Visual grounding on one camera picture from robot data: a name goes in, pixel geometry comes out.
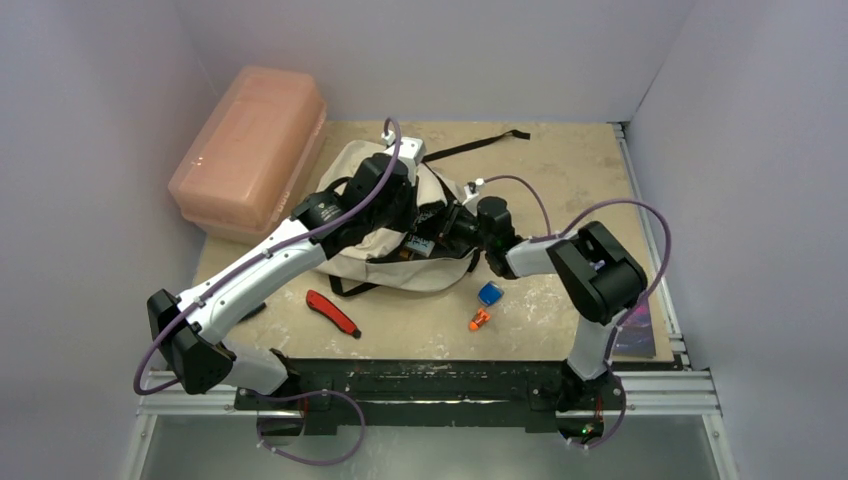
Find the red utility knife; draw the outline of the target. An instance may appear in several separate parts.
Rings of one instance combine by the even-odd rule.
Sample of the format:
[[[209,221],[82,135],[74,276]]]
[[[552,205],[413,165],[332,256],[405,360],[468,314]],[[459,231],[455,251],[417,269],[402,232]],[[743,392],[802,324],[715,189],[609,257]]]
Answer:
[[[327,297],[314,290],[308,290],[305,296],[307,307],[331,322],[340,332],[354,339],[361,338],[361,330],[339,307]]]

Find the orange small toy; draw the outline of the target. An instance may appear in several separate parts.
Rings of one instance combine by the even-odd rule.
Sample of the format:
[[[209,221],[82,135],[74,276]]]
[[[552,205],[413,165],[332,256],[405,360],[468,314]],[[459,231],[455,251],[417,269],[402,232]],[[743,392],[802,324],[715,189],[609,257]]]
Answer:
[[[478,331],[491,319],[490,314],[483,308],[479,309],[468,324],[470,331]]]

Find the blue pencil sharpener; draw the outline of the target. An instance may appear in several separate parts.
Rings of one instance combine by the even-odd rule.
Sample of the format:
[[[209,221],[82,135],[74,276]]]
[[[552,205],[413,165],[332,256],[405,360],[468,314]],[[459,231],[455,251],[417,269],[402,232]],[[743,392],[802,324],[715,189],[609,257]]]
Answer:
[[[503,296],[504,290],[493,281],[484,284],[477,293],[477,299],[484,308],[496,305]]]

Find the light blue treehouse book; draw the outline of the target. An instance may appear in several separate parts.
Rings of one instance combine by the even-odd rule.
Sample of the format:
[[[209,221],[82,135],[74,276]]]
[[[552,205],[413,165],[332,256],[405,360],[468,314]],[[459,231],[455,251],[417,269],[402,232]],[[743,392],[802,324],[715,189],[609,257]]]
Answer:
[[[436,247],[434,240],[424,237],[408,234],[400,245],[399,256],[406,260],[414,260],[418,258],[429,259]]]

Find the beige backpack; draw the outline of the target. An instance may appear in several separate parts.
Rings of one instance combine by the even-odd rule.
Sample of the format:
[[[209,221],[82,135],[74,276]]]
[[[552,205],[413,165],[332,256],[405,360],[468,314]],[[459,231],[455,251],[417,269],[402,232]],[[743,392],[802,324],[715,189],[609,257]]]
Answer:
[[[408,234],[434,240],[431,221],[447,206],[462,204],[464,200],[464,185],[432,170],[427,165],[429,162],[482,148],[510,136],[522,140],[531,138],[527,132],[510,130],[435,153],[426,152],[417,171],[419,216],[414,230],[409,233],[377,230],[366,236],[362,243],[344,249],[315,270],[328,276],[332,291],[342,297],[356,296],[378,286],[412,292],[436,292],[452,286],[465,274],[473,272],[480,259],[482,237],[480,247],[465,255],[441,253],[436,245],[429,259],[403,259],[399,256],[400,245]]]

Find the pink plastic storage box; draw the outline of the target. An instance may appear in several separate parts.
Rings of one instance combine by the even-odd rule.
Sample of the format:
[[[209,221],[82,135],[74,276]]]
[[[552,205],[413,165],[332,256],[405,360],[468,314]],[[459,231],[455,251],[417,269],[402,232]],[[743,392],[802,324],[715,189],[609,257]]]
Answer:
[[[312,76],[243,68],[168,184],[183,218],[211,236],[265,239],[304,191],[326,110]]]

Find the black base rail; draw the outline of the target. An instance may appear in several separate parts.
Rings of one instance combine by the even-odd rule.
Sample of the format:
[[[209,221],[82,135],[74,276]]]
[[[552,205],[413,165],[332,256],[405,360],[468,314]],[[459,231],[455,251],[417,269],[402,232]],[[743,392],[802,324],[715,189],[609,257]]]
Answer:
[[[308,435],[341,426],[519,428],[597,438],[632,409],[635,370],[582,382],[563,360],[295,359],[263,398],[245,387],[234,407],[264,418],[303,414]]]

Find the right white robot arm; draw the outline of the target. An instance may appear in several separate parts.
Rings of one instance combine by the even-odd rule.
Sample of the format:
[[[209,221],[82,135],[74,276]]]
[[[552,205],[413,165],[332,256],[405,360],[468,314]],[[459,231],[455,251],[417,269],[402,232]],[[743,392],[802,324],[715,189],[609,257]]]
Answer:
[[[486,196],[474,214],[452,205],[430,219],[425,230],[448,247],[482,252],[499,278],[556,275],[580,315],[561,392],[576,407],[599,396],[598,378],[609,371],[620,322],[651,290],[643,267],[604,224],[591,221],[579,229],[569,226],[562,233],[523,238],[515,231],[507,202]]]

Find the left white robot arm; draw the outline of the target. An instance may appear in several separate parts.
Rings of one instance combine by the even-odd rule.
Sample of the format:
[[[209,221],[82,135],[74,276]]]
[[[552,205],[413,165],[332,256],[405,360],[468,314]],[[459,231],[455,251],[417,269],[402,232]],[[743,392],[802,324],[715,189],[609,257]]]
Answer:
[[[152,351],[159,351],[188,394],[246,386],[272,408],[297,399],[298,382],[270,350],[238,350],[223,340],[249,312],[289,281],[390,226],[409,229],[417,215],[418,159],[377,153],[342,192],[308,195],[279,227],[238,261],[179,295],[161,289],[146,302]]]

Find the dark galaxy cover book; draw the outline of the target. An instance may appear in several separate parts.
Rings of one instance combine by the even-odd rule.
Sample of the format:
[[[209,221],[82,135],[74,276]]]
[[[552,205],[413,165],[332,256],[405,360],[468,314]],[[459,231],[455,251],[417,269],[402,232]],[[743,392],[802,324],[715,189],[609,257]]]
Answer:
[[[616,356],[653,358],[656,344],[650,307],[643,304],[622,323],[612,350]]]

